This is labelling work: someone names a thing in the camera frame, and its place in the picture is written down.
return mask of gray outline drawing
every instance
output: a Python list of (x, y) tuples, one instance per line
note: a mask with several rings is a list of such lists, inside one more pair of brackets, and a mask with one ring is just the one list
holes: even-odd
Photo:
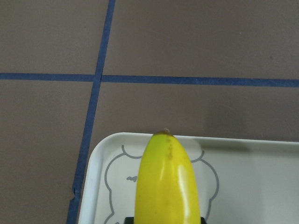
[[(112, 190), (111, 188), (109, 187), (108, 185), (108, 182), (107, 182), (107, 173), (108, 173), (108, 170), (111, 166), (111, 164), (118, 158), (122, 157), (122, 156), (127, 156), (131, 159), (141, 159), (142, 156), (131, 156), (129, 155), (126, 151), (125, 151), (125, 147), (124, 145), (121, 146), (121, 149), (122, 149), (122, 153), (117, 155), (116, 157), (114, 157), (107, 165), (106, 167), (106, 170), (105, 170), (105, 175), (104, 175), (104, 179), (105, 179), (105, 185), (109, 191), (109, 205), (110, 205), (110, 210), (111, 210), (111, 214), (105, 219), (104, 221), (104, 224), (107, 224), (108, 220), (114, 215), (114, 209), (113, 209), (113, 204), (112, 204)], [(195, 159), (195, 160), (191, 160), (191, 163), (194, 163), (194, 162), (198, 162), (198, 161), (202, 161), (203, 163), (205, 163), (207, 166), (209, 166), (209, 168), (212, 170), (212, 172), (214, 173), (215, 175), (215, 178), (216, 178), (216, 191), (214, 193), (214, 195), (209, 199), (209, 205), (208, 205), (208, 210), (207, 210), (207, 213), (206, 213), (206, 220), (208, 220), (209, 216), (210, 216), (210, 212), (211, 212), (211, 207), (212, 207), (212, 201), (216, 198), (218, 192), (219, 192), (219, 178), (218, 178), (218, 175), (216, 173), (216, 170), (213, 168), (213, 166), (208, 163), (207, 161), (203, 160), (202, 157), (204, 156), (205, 154), (205, 151), (202, 150), (202, 153), (201, 155), (199, 156), (199, 158)]]

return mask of banana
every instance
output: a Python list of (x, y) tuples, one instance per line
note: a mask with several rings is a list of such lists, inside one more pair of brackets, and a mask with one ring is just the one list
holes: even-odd
[(200, 224), (190, 159), (168, 131), (154, 134), (142, 156), (134, 224)]

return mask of blue line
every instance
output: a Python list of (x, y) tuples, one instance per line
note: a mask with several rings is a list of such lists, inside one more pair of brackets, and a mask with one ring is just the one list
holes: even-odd
[(93, 82), (94, 75), (81, 74), (41, 74), (41, 73), (0, 73), (0, 80), (41, 80)]
[(88, 106), (88, 111), (87, 111), (87, 116), (85, 121), (81, 148), (79, 152), (77, 168), (76, 168), (76, 173), (73, 182), (73, 191), (75, 197), (70, 201), (69, 212), (66, 221), (67, 224), (75, 224), (78, 215), (79, 199), (81, 198), (83, 178), (84, 178), (84, 173), (86, 168), (90, 141), (92, 137), (94, 117), (95, 117), (98, 98), (99, 98), (100, 83), (101, 83), (102, 73), (105, 64), (114, 6), (115, 6), (115, 0), (109, 0), (105, 25), (102, 34), (102, 40), (100, 45), (99, 57), (98, 57), (96, 71), (95, 71), (95, 78), (94, 78), (92, 92), (89, 100), (89, 106)]
[(189, 84), (189, 85), (237, 85), (299, 87), (299, 79), (263, 78), (220, 78), (220, 77), (167, 77), (167, 76), (120, 76), (103, 75), (102, 82), (147, 83), (147, 84)]

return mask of toy banana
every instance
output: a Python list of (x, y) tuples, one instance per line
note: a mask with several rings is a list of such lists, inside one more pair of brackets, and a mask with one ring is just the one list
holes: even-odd
[(134, 224), (200, 224), (190, 159), (168, 131), (154, 134), (142, 156)]

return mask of plastic tray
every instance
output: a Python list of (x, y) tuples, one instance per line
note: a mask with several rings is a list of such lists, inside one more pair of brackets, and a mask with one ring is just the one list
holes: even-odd
[[(134, 216), (136, 179), (151, 134), (117, 133), (88, 163), (79, 224), (123, 224)], [(208, 224), (299, 220), (299, 143), (176, 136), (196, 174)]]

